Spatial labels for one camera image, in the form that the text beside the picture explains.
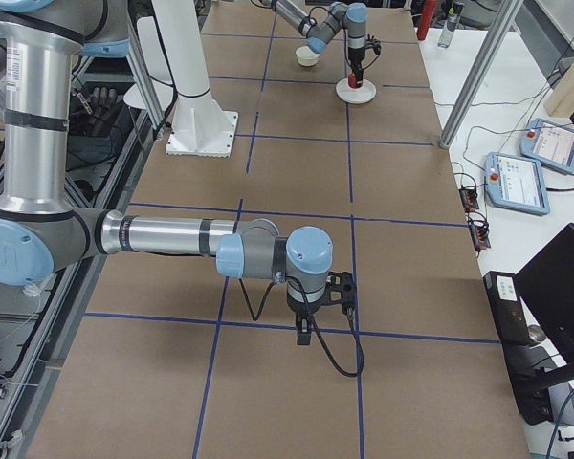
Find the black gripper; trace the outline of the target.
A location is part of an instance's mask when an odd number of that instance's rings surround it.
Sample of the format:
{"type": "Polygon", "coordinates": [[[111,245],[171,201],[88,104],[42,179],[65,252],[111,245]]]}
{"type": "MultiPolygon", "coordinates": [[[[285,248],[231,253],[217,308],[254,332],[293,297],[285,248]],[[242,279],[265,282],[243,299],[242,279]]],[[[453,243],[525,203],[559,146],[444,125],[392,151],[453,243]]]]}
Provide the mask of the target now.
{"type": "Polygon", "coordinates": [[[354,72],[354,87],[360,88],[363,85],[363,61],[365,58],[365,47],[347,47],[347,60],[349,67],[354,72]]]}
{"type": "Polygon", "coordinates": [[[326,291],[318,290],[303,294],[296,288],[287,289],[287,304],[296,314],[297,345],[311,343],[312,324],[309,316],[329,301],[330,294],[326,291]]]}

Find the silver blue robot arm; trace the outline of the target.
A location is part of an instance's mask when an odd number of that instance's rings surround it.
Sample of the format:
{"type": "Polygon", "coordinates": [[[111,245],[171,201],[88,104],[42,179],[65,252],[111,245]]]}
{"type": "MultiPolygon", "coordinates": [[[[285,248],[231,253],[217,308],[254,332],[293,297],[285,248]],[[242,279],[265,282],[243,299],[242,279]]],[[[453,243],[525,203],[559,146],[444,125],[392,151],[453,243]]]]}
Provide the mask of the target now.
{"type": "Polygon", "coordinates": [[[98,254],[211,257],[225,277],[287,287],[298,343],[320,332],[333,245],[322,229],[281,236],[268,220],[144,218],[76,208],[64,194],[71,60],[86,46],[129,49],[123,1],[0,1],[7,44],[0,282],[25,286],[98,254]]]}
{"type": "Polygon", "coordinates": [[[293,1],[262,1],[270,7],[307,40],[310,50],[320,55],[330,41],[340,32],[347,34],[347,62],[351,69],[348,77],[350,88],[359,89],[364,83],[366,50],[372,46],[372,36],[366,32],[367,6],[361,2],[345,4],[334,2],[329,6],[323,21],[318,22],[310,13],[304,12],[293,1]]]}

